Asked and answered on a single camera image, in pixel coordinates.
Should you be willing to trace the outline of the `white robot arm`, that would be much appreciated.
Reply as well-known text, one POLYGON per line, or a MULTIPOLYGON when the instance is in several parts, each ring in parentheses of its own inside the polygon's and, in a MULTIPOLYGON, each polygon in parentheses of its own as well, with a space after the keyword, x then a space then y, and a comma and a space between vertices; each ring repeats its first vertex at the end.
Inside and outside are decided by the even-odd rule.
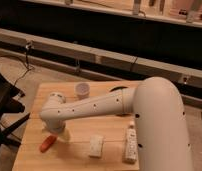
POLYGON ((66 120, 132 113, 137 128, 140 171, 193 171, 186 114, 176 86, 162 77, 150 77, 134 88, 67 103, 53 92, 39 116, 54 133, 66 120))

